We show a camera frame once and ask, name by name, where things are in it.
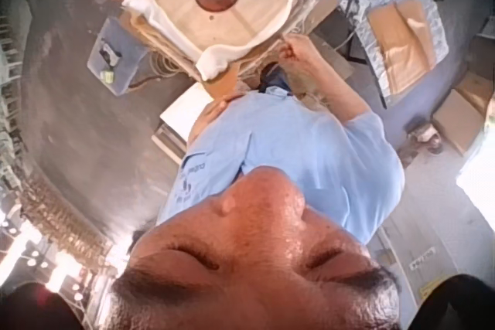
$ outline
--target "fabric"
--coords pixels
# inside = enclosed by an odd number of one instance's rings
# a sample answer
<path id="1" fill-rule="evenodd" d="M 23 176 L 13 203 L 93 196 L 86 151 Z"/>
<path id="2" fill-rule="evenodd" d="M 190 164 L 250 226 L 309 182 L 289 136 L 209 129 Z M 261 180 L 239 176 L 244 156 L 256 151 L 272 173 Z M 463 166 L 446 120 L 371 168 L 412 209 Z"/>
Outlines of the fabric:
<path id="1" fill-rule="evenodd" d="M 373 9 L 368 21 L 384 57 L 392 94 L 408 89 L 435 66 L 432 36 L 419 0 Z"/>
<path id="2" fill-rule="evenodd" d="M 232 102 L 193 143 L 157 223 L 221 193 L 239 171 L 262 165 L 285 172 L 307 204 L 362 243 L 398 204 L 404 185 L 376 114 L 342 125 L 330 112 L 311 111 L 269 87 Z"/>
<path id="3" fill-rule="evenodd" d="M 260 86 L 258 92 L 266 93 L 269 87 L 279 87 L 292 95 L 292 89 L 287 84 L 285 71 L 275 62 L 268 64 L 260 74 Z"/>

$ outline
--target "cardboard box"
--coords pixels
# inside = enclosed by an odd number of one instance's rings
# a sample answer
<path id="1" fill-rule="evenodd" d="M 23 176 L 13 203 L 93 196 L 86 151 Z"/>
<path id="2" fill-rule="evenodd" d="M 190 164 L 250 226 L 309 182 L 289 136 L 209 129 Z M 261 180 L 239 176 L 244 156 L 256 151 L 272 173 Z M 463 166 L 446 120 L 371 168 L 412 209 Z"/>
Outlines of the cardboard box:
<path id="1" fill-rule="evenodd" d="M 442 106 L 433 114 L 432 121 L 461 155 L 465 155 L 482 131 L 485 116 L 457 90 L 452 90 Z"/>
<path id="2" fill-rule="evenodd" d="M 456 90 L 476 110 L 486 117 L 488 104 L 493 96 L 493 82 L 476 75 L 470 71 L 464 76 L 463 81 L 456 86 Z"/>

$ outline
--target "brown paper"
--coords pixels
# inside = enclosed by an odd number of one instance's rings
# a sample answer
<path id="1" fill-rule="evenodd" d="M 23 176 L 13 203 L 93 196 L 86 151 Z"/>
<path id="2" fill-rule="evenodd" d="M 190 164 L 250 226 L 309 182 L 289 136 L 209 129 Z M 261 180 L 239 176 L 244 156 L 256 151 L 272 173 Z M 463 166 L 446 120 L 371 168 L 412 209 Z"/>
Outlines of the brown paper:
<path id="1" fill-rule="evenodd" d="M 392 94 L 406 90 L 435 66 L 432 37 L 419 0 L 374 9 L 368 20 L 384 57 Z"/>

